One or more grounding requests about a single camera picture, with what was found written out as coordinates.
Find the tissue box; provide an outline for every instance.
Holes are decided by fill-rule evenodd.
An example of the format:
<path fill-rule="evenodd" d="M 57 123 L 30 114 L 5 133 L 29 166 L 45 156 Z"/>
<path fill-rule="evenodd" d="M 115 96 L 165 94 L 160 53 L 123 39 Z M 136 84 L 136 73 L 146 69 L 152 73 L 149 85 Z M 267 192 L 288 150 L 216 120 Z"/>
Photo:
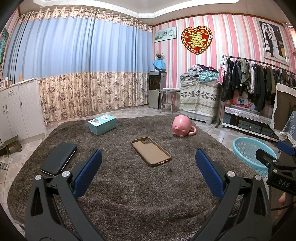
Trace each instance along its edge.
<path fill-rule="evenodd" d="M 107 114 L 89 121 L 89 130 L 96 135 L 101 135 L 115 127 L 116 118 Z"/>

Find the lace tablecloth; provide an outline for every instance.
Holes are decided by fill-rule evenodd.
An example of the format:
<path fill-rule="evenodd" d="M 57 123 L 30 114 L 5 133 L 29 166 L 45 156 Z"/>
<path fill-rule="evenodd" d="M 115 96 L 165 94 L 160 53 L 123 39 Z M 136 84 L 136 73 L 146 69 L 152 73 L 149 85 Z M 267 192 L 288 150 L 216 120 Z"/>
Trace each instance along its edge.
<path fill-rule="evenodd" d="M 258 122 L 261 122 L 266 125 L 270 125 L 270 123 L 271 123 L 271 118 L 269 118 L 267 116 L 262 116 L 262 115 L 259 115 L 259 114 L 253 113 L 253 112 L 249 112 L 246 110 L 238 109 L 238 108 L 232 108 L 229 106 L 225 106 L 225 112 L 227 114 L 242 116 L 242 117 L 250 119 L 250 120 L 258 121 Z"/>

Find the phone case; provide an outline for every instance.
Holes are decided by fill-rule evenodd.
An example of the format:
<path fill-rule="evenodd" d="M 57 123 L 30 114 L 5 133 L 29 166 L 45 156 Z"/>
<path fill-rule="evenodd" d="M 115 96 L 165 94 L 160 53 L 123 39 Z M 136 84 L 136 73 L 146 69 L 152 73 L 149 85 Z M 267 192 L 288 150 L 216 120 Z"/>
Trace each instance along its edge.
<path fill-rule="evenodd" d="M 131 144 L 148 166 L 158 166 L 172 159 L 170 153 L 149 137 L 133 140 Z"/>
<path fill-rule="evenodd" d="M 58 144 L 43 161 L 40 170 L 51 176 L 60 174 L 76 150 L 77 146 L 73 143 L 62 142 Z"/>

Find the red heart decoration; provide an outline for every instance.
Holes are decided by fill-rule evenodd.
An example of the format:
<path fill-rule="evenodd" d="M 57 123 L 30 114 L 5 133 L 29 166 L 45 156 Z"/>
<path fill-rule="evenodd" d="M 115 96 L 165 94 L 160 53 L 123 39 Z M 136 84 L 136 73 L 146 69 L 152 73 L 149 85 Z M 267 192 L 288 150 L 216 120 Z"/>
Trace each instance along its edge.
<path fill-rule="evenodd" d="M 195 54 L 204 52 L 213 40 L 212 31 L 205 26 L 186 28 L 182 32 L 182 43 L 189 51 Z"/>

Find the white cabinet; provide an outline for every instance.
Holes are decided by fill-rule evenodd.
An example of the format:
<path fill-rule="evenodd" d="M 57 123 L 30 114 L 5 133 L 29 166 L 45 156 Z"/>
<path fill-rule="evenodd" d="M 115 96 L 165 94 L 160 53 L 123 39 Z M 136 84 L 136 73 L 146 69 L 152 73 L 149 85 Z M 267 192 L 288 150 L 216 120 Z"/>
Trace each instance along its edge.
<path fill-rule="evenodd" d="M 36 81 L 29 81 L 19 85 L 20 105 L 28 137 L 45 132 L 36 83 Z"/>
<path fill-rule="evenodd" d="M 4 91 L 0 92 L 0 138 L 2 142 L 12 138 L 12 133 L 10 130 L 7 113 L 6 113 L 6 106 L 4 100 Z"/>
<path fill-rule="evenodd" d="M 5 98 L 7 118 L 13 136 L 19 136 L 19 140 L 28 138 L 20 105 L 19 93 Z"/>
<path fill-rule="evenodd" d="M 0 139 L 6 140 L 19 136 L 19 140 L 28 137 L 45 137 L 46 127 L 38 91 L 38 81 L 30 80 L 17 83 L 0 92 Z"/>

